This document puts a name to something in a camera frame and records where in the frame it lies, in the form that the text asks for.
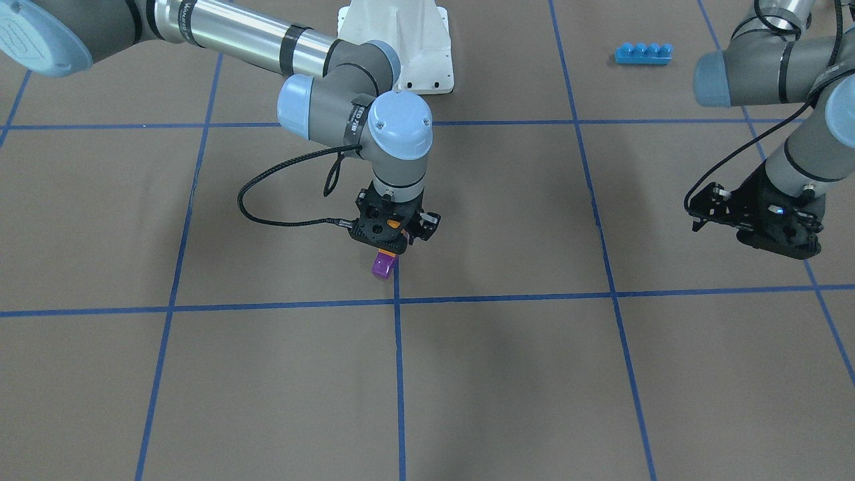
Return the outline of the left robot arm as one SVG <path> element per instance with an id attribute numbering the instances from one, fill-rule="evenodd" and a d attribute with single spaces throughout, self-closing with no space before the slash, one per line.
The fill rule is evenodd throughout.
<path id="1" fill-rule="evenodd" d="M 821 250 L 826 194 L 853 173 L 853 28 L 836 2 L 836 34 L 804 39 L 812 1 L 755 1 L 729 46 L 703 55 L 693 74 L 700 106 L 799 104 L 810 112 L 739 188 L 702 176 L 683 201 L 693 230 L 733 227 L 740 243 L 804 260 Z"/>

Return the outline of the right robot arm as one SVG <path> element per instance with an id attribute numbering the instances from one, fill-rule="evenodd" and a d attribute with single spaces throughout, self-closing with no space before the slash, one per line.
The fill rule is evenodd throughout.
<path id="1" fill-rule="evenodd" d="M 152 39 L 281 74 L 281 127 L 323 145 L 323 154 L 371 164 L 357 219 L 321 223 L 394 255 L 439 228 L 440 215 L 422 207 L 433 116 L 421 96 L 395 88 L 401 66 L 388 43 L 355 45 L 226 1 L 2 2 L 2 52 L 47 77 L 83 72 Z"/>

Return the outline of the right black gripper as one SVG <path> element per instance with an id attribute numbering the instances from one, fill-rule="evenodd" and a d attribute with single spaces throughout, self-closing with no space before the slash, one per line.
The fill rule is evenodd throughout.
<path id="1" fill-rule="evenodd" d="M 428 241 L 441 222 L 440 214 L 422 207 L 423 195 L 395 202 L 373 185 L 355 199 L 359 216 L 349 228 L 351 238 L 394 255 L 402 255 L 418 238 Z"/>

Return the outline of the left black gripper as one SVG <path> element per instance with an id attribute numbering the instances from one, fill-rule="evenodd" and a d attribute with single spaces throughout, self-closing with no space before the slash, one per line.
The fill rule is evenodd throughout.
<path id="1" fill-rule="evenodd" d="M 724 224 L 736 229 L 742 244 L 797 260 L 822 250 L 824 197 L 812 189 L 797 197 L 785 194 L 773 185 L 763 164 L 739 188 L 727 191 L 711 182 L 685 207 L 695 232 L 709 222 Z"/>

